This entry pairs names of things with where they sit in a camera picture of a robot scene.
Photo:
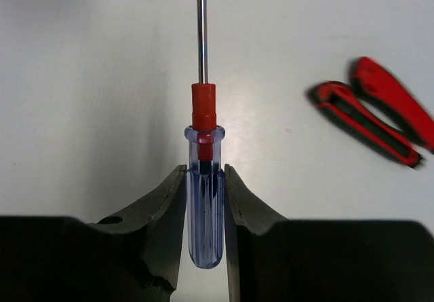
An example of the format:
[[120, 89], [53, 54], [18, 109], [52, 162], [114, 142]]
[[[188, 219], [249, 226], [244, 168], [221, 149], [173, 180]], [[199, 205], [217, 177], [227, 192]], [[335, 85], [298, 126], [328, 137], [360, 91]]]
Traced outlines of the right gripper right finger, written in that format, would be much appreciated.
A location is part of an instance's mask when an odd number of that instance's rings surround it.
[[234, 167], [224, 167], [224, 225], [229, 299], [283, 301], [286, 218], [252, 193]]

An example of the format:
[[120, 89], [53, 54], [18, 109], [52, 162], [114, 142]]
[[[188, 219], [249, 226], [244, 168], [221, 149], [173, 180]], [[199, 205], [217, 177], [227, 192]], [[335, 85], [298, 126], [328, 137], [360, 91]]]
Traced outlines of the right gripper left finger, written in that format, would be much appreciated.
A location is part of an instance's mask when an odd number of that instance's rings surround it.
[[109, 235], [138, 295], [172, 295], [177, 289], [187, 166], [179, 165], [152, 191], [90, 227]]

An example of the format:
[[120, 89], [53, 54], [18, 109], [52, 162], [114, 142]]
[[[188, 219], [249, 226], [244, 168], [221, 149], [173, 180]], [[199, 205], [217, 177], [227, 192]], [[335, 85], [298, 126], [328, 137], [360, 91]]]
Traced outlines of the blue handled screwdriver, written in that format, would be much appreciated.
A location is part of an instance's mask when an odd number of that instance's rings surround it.
[[212, 269], [223, 254], [224, 172], [217, 124], [216, 85], [208, 76], [207, 0], [197, 3], [198, 82], [191, 86], [192, 117], [184, 135], [189, 142], [186, 174], [189, 254], [201, 269]]

